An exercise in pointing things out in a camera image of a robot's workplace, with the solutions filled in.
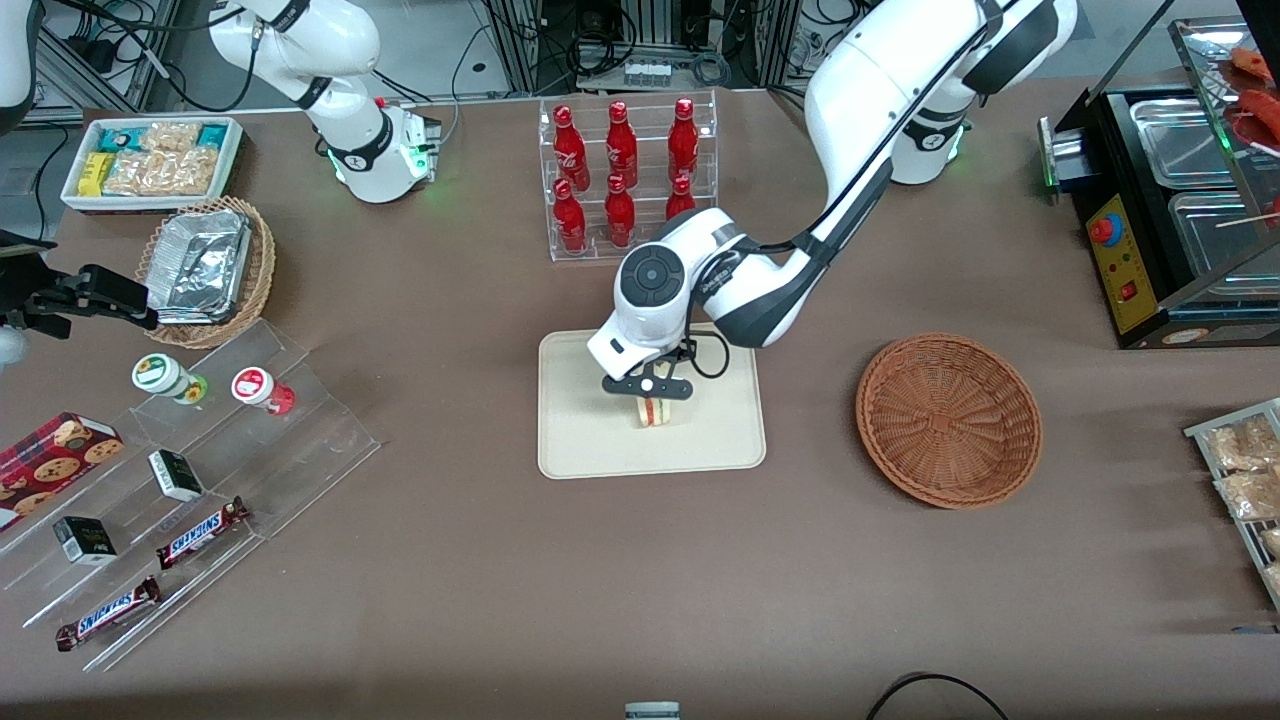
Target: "red button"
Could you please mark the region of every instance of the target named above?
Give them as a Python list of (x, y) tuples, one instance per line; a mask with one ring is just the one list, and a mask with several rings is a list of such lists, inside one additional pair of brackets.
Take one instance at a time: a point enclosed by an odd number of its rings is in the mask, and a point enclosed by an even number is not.
[(1108, 220), (1107, 218), (1101, 218), (1098, 220), (1094, 220), (1093, 224), (1089, 225), (1089, 240), (1097, 242), (1098, 245), (1102, 245), (1103, 242), (1111, 240), (1111, 234), (1114, 232), (1115, 232), (1115, 225), (1111, 224), (1111, 220)]

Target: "brown tablecloth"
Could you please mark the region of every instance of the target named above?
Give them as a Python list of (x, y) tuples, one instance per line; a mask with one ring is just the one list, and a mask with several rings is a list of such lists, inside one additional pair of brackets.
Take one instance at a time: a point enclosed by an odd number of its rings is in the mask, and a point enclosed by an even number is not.
[[(0, 715), (599, 720), (671, 698), (689, 720), (845, 719), (940, 670), (1023, 719), (1274, 716), (1280, 638), (1228, 634), (1267, 600), (1180, 429), (1280, 395), (1280, 354), (1115, 348), (1070, 206), (1033, 195), (1034, 120), (1079, 90), (993, 99), (941, 179), (890, 190), (758, 355), (763, 465), (558, 483), (538, 343), (596, 327), (613, 268), (547, 258), (536, 102), (467, 105), (440, 179), (385, 206), (334, 182), (302, 114), (241, 115), (237, 193), (279, 252), (266, 316), (387, 446), (110, 673), (0, 596), (0, 702), (23, 703)], [(719, 97), (722, 206), (791, 237), (824, 196), (803, 122)], [(155, 222), (68, 213), (51, 263), (132, 272)], [(861, 368), (925, 331), (988, 345), (1039, 400), (1043, 461), (1002, 506), (924, 507), (855, 436)], [(114, 418), (159, 348), (106, 319), (36, 337), (0, 377), (0, 442)], [(905, 694), (900, 717), (975, 708)]]

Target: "coca-cola bottle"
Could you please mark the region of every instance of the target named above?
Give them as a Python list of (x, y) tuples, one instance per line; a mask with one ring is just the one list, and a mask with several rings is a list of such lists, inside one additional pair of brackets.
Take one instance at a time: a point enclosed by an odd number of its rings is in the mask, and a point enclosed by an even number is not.
[(667, 152), (671, 158), (667, 174), (672, 182), (682, 174), (694, 177), (698, 172), (698, 126), (694, 124), (694, 101), (687, 97), (676, 100), (676, 122), (667, 136)]
[(617, 247), (631, 245), (636, 229), (636, 204), (627, 192), (621, 173), (609, 176), (609, 197), (604, 201), (604, 215), (609, 220), (609, 242)]
[(667, 199), (667, 219), (672, 219), (685, 210), (692, 210), (694, 196), (689, 193), (689, 176), (680, 176), (671, 182), (671, 197)]
[(552, 111), (556, 119), (556, 164), (561, 174), (573, 183), (573, 188), (585, 192), (591, 187), (591, 173), (586, 169), (586, 143), (582, 133), (573, 127), (573, 113), (566, 105)]
[(609, 104), (609, 135), (604, 140), (609, 154), (609, 172), (618, 173), (627, 187), (640, 179), (640, 158), (636, 151), (636, 131), (627, 120), (627, 104), (618, 100)]
[(552, 190), (556, 192), (552, 215), (556, 218), (561, 245), (564, 246), (564, 252), (581, 255), (586, 250), (586, 217), (582, 214), (582, 205), (573, 197), (573, 188), (566, 178), (556, 178)]

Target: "small black box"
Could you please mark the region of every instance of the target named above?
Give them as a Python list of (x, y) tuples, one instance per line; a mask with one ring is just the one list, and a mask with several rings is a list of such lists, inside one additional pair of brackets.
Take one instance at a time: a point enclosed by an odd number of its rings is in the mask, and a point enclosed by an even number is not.
[(147, 461), (151, 462), (151, 474), (156, 477), (160, 492), (165, 496), (180, 502), (193, 502), (205, 492), (191, 464), (182, 455), (161, 448), (147, 456)]
[(63, 546), (67, 560), (72, 562), (106, 565), (115, 560), (115, 548), (111, 538), (106, 537), (101, 520), (73, 515), (59, 518), (54, 523), (54, 534), (58, 536), (58, 544)]

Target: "yellow control panel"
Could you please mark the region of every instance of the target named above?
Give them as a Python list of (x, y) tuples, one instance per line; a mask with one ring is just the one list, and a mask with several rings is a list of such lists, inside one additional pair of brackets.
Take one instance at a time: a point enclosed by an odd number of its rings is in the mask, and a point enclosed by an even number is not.
[(1129, 215), (1116, 195), (1084, 225), (1089, 234), (1098, 274), (1116, 327), (1126, 333), (1156, 314), (1158, 304), (1151, 290), (1147, 268), (1129, 231)]

